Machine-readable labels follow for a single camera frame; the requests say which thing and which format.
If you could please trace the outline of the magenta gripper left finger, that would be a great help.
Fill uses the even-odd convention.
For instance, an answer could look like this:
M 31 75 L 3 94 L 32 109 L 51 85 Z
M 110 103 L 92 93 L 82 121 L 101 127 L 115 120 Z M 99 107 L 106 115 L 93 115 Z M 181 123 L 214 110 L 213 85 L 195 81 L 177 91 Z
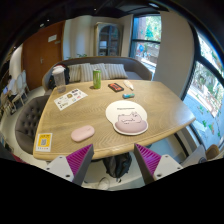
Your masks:
M 81 186 L 93 155 L 93 145 L 90 144 L 68 156 L 58 156 L 47 165 L 45 170 Z

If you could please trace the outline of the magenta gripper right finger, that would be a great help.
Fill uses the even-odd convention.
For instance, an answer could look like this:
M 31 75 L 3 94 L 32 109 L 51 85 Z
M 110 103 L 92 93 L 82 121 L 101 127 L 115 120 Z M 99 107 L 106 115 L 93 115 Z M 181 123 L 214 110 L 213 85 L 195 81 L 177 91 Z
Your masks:
M 145 184 L 152 183 L 182 169 L 182 166 L 168 154 L 159 155 L 139 144 L 134 145 L 134 155 Z

